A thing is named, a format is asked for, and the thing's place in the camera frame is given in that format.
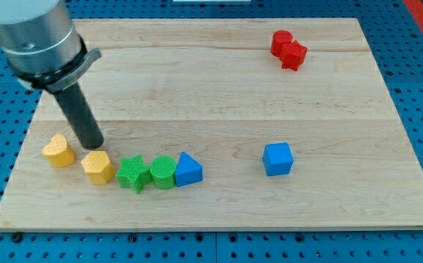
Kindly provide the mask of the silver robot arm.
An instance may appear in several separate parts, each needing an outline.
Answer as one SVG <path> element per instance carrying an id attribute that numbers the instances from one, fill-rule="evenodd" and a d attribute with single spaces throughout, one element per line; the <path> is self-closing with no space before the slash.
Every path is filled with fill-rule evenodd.
<path id="1" fill-rule="evenodd" d="M 60 0 L 0 0 L 0 47 L 29 88 L 58 94 L 101 58 L 88 51 Z"/>

